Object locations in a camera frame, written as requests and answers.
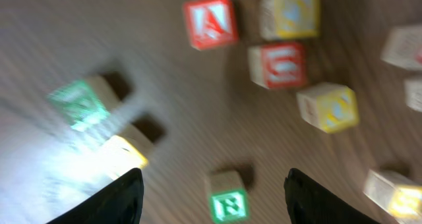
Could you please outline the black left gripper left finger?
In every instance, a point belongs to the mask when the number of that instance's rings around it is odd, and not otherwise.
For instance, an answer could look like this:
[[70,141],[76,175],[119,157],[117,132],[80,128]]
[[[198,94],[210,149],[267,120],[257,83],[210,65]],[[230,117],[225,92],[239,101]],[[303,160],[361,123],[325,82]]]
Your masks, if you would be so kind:
[[133,168],[48,224],[139,224],[143,198],[142,171]]

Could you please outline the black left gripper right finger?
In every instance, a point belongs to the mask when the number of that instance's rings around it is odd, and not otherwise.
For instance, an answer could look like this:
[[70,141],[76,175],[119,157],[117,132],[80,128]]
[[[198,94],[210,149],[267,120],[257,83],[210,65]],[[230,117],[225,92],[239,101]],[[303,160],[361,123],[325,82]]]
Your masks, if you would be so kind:
[[378,224],[297,168],[284,181],[292,224]]

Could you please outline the yellow O block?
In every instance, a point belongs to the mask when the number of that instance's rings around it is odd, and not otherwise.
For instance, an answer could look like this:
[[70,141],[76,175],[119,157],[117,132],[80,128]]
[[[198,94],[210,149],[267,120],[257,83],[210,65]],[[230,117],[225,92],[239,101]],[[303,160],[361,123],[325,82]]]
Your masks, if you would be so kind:
[[154,144],[132,124],[108,139],[98,150],[98,161],[108,177],[115,180],[132,168],[148,165]]
[[260,35],[290,40],[319,35],[320,0],[261,0]]

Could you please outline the green B block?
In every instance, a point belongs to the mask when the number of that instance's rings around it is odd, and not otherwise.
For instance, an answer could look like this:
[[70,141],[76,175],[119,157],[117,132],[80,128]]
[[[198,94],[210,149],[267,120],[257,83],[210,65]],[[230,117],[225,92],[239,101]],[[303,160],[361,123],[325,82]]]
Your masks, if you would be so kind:
[[206,191],[214,223],[248,220],[247,191],[236,170],[210,173],[206,178]]

